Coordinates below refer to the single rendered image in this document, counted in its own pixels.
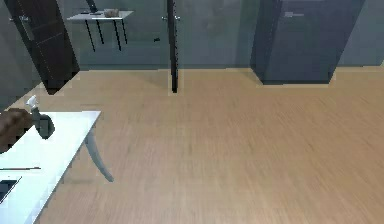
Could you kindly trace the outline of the black door edge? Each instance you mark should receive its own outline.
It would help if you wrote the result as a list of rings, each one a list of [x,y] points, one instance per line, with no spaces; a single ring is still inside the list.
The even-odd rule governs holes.
[[[175,16],[174,16],[174,0],[167,0],[167,23],[168,23],[168,39],[170,47],[170,64],[172,77],[172,92],[177,93],[178,89],[178,68],[176,56],[176,34],[175,34]]]

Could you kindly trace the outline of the white side table black legs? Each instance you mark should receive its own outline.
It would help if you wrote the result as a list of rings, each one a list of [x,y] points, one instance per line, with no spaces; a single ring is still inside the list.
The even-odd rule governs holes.
[[[101,33],[100,23],[101,22],[112,22],[113,26],[114,26],[115,36],[116,36],[116,40],[117,40],[117,44],[118,44],[118,49],[121,50],[121,42],[120,42],[120,36],[119,36],[118,28],[117,28],[117,22],[118,21],[121,22],[122,30],[123,30],[123,35],[124,35],[124,41],[125,41],[125,43],[128,43],[127,35],[126,35],[126,29],[125,29],[125,25],[124,25],[124,20],[128,16],[133,14],[133,11],[131,11],[131,10],[128,10],[128,11],[126,11],[126,10],[119,10],[119,16],[118,17],[107,18],[104,15],[104,10],[97,11],[95,13],[91,13],[90,12],[90,13],[87,13],[87,14],[85,14],[85,13],[76,14],[74,16],[68,17],[67,21],[71,21],[71,22],[84,22],[85,23],[85,26],[86,26],[86,29],[87,29],[87,32],[88,32],[88,36],[89,36],[89,39],[90,39],[90,42],[91,42],[92,49],[95,49],[95,45],[94,45],[94,42],[93,42],[93,39],[92,39],[92,34],[91,34],[91,31],[90,31],[89,24],[90,23],[95,23],[96,24],[97,29],[98,29],[98,33],[99,33],[99,36],[100,36],[100,40],[101,40],[101,42],[104,42],[103,34]]]

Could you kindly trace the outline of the grey spray bottle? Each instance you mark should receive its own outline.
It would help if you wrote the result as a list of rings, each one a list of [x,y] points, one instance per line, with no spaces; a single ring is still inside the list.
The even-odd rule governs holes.
[[[35,95],[31,96],[26,104],[31,109],[32,121],[35,129],[42,139],[47,140],[55,131],[55,126],[51,117],[40,112],[37,97]]]

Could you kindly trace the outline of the dark brown room door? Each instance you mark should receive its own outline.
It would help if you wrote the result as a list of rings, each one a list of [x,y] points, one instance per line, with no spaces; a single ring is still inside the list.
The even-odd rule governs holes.
[[[56,94],[79,71],[67,29],[56,0],[3,0],[49,95]]]

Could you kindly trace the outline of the brown round object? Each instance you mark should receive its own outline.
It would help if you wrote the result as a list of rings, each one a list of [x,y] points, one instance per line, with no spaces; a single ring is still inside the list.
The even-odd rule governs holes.
[[[25,109],[10,108],[0,113],[0,154],[7,152],[33,125]]]

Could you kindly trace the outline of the black flat phone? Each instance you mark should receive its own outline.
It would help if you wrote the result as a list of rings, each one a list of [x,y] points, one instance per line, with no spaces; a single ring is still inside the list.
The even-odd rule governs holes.
[[[0,178],[0,204],[7,198],[12,189],[22,179],[21,176],[5,176]]]

